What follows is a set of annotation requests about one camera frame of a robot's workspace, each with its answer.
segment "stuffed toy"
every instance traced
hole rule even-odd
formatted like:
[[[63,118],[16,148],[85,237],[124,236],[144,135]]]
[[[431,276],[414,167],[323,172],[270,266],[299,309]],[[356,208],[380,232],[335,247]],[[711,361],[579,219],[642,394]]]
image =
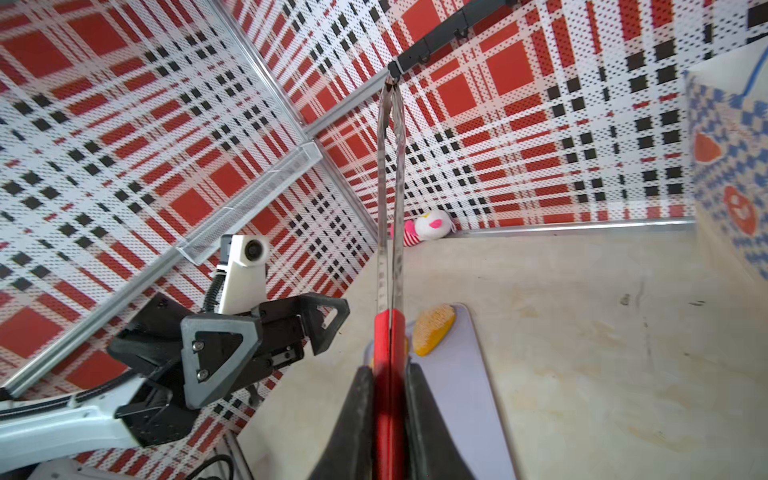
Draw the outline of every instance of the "stuffed toy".
[[[451,221],[451,216],[444,210],[430,210],[426,214],[417,217],[416,220],[407,220],[405,225],[406,247],[413,247],[427,240],[437,240],[456,231],[456,226]],[[393,227],[389,228],[389,235],[393,236]]]

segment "red plaid pattern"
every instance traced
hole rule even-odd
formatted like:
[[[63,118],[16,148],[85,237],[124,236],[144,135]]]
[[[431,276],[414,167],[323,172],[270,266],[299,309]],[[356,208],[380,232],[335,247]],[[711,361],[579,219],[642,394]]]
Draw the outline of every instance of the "red plaid pattern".
[[[18,2],[0,9],[0,379],[108,301],[296,144],[204,5]],[[369,258],[322,170],[244,233],[267,235],[270,298],[339,296]],[[156,291],[200,308],[217,259],[180,263],[27,398],[96,386],[124,367],[104,350]],[[259,387],[266,396],[282,374]],[[184,476],[223,429],[242,429],[244,392],[208,407],[185,440],[78,459],[143,478]]]
[[[462,229],[693,214],[682,72],[766,32],[763,3],[726,3],[500,8],[404,79],[406,212]],[[227,4],[312,122],[462,2]],[[373,98],[319,136],[374,217],[376,115]]]

